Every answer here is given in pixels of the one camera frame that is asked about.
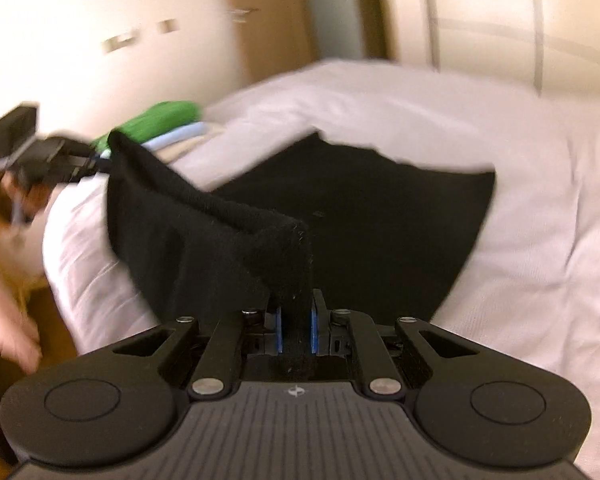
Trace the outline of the person's left hand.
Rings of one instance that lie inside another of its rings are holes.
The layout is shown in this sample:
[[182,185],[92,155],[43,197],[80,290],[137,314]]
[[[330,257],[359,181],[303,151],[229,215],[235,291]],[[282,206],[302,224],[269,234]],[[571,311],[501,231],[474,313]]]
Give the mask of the person's left hand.
[[50,202],[53,189],[45,183],[21,186],[12,172],[5,172],[1,180],[0,215],[11,228],[30,224]]

